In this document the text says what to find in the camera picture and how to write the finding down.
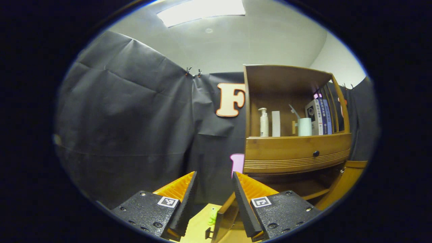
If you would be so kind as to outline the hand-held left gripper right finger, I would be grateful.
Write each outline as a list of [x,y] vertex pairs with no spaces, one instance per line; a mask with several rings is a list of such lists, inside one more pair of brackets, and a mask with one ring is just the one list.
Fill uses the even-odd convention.
[[253,242],[288,234],[321,215],[296,192],[278,192],[239,172],[232,173],[234,193],[247,237]]

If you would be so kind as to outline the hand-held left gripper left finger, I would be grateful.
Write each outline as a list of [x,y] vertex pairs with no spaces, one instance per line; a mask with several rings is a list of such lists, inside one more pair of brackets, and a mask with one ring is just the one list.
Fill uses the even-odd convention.
[[139,191],[111,210],[118,219],[146,233],[179,241],[185,236],[196,195],[193,171],[157,189]]

